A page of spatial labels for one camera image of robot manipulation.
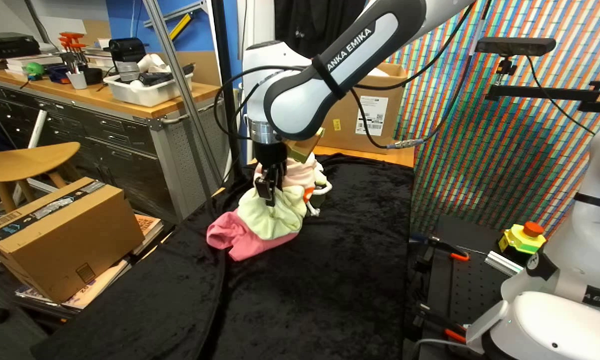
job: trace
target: wooden stool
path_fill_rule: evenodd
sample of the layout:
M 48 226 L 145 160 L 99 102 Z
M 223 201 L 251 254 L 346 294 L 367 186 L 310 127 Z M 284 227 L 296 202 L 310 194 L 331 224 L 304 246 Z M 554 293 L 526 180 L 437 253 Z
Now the wooden stool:
M 7 183 L 18 183 L 28 202 L 35 200 L 35 197 L 26 182 L 27 178 L 47 173 L 56 187 L 64 187 L 66 183 L 57 169 L 63 167 L 67 173 L 77 176 L 77 171 L 68 160 L 78 152 L 79 148 L 80 143 L 67 142 L 0 152 L 0 200 L 4 210 L 12 212 L 16 209 Z

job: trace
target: pink cloth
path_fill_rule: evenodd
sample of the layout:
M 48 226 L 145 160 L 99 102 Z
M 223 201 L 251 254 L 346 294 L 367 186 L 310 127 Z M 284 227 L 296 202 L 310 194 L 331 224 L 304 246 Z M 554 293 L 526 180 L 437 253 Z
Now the pink cloth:
M 229 255 L 240 262 L 251 256 L 263 253 L 268 249 L 280 246 L 298 235 L 297 232 L 278 237 L 277 239 L 262 240 L 255 235 L 240 219 L 237 210 L 225 212 L 206 230 L 206 243 L 216 249 L 226 249 L 231 246 Z
M 286 160 L 286 175 L 282 180 L 282 187 L 285 188 L 293 185 L 300 185 L 304 187 L 304 189 L 314 188 L 315 167 L 317 164 L 318 161 L 315 160 L 315 155 L 313 154 L 309 155 L 309 158 L 304 163 L 295 161 L 289 157 Z M 260 176 L 262 176 L 262 164 L 256 166 L 253 180 L 255 181 L 255 179 Z

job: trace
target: franka emika robot arm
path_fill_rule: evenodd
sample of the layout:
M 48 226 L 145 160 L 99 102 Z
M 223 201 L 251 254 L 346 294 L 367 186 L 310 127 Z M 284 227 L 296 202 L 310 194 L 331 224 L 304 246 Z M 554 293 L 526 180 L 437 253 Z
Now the franka emika robot arm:
M 375 66 L 472 2 L 370 1 L 313 59 L 279 41 L 249 47 L 243 69 L 265 67 L 246 73 L 243 84 L 254 155 L 263 166 L 256 189 L 267 204 L 286 173 L 282 139 L 312 137 L 330 107 Z M 492 360 L 600 360 L 600 132 L 580 192 L 540 255 L 503 284 L 504 300 L 469 327 L 471 349 Z

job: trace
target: white plastic bin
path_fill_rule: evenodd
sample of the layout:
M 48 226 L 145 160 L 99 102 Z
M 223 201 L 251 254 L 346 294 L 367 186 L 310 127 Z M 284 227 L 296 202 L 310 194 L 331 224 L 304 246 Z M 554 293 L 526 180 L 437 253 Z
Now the white plastic bin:
M 193 73 L 189 73 L 185 77 L 188 83 L 188 89 L 191 90 L 193 87 L 193 83 L 191 82 Z M 154 107 L 155 105 L 179 96 L 178 85 L 176 85 L 176 81 L 173 79 L 153 86 L 133 88 L 129 84 L 116 81 L 119 78 L 120 75 L 108 76 L 102 81 L 108 84 L 114 98 L 126 101 L 127 103 L 138 104 L 143 107 Z

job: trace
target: light green cloth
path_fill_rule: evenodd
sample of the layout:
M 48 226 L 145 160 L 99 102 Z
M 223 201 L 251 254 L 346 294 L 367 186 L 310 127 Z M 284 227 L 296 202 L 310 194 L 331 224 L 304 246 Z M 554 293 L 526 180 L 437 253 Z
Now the light green cloth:
M 240 198 L 238 216 L 262 240 L 297 233 L 306 214 L 303 196 L 300 185 L 286 186 L 284 191 L 275 189 L 275 207 L 270 207 L 252 188 Z

